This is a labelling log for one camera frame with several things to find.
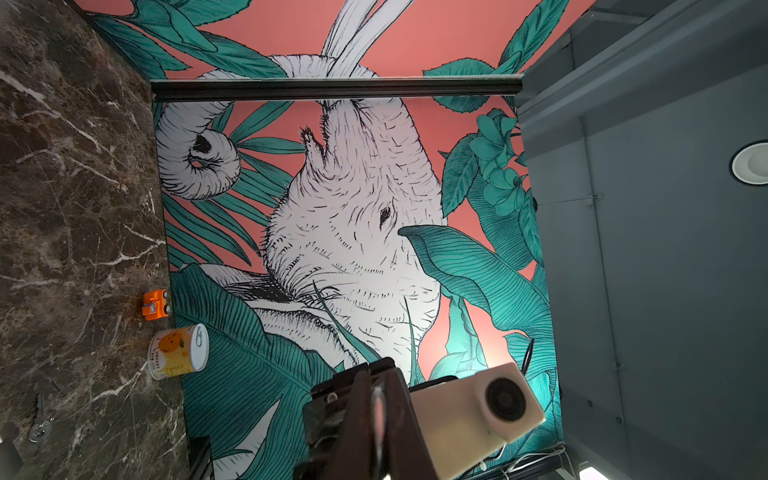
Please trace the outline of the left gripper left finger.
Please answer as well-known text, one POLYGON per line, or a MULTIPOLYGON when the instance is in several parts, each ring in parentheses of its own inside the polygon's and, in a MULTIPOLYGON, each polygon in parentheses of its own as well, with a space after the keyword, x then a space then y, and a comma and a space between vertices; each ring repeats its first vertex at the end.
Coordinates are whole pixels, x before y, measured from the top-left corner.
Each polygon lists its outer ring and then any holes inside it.
POLYGON ((364 370, 354 377, 340 434, 326 464, 326 478, 370 479, 371 451, 371 376, 368 370, 364 370))

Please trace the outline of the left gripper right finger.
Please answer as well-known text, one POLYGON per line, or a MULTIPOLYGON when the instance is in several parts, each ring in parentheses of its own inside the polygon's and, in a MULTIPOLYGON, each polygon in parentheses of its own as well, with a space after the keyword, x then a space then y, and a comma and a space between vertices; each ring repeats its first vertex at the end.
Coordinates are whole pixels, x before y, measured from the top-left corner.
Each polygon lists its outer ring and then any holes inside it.
POLYGON ((393 480, 437 480, 413 409, 410 392, 398 368, 384 374, 387 402, 385 450, 393 480))

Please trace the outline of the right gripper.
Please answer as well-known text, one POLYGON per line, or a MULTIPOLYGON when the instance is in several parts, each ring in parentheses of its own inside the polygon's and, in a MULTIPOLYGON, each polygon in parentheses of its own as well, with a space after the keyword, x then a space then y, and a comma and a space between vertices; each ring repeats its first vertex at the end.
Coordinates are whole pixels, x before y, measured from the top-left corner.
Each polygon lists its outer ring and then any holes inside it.
POLYGON ((343 385, 332 380, 314 393, 302 410, 307 457, 293 471, 294 479, 327 479, 326 464, 340 434, 354 379, 343 385))

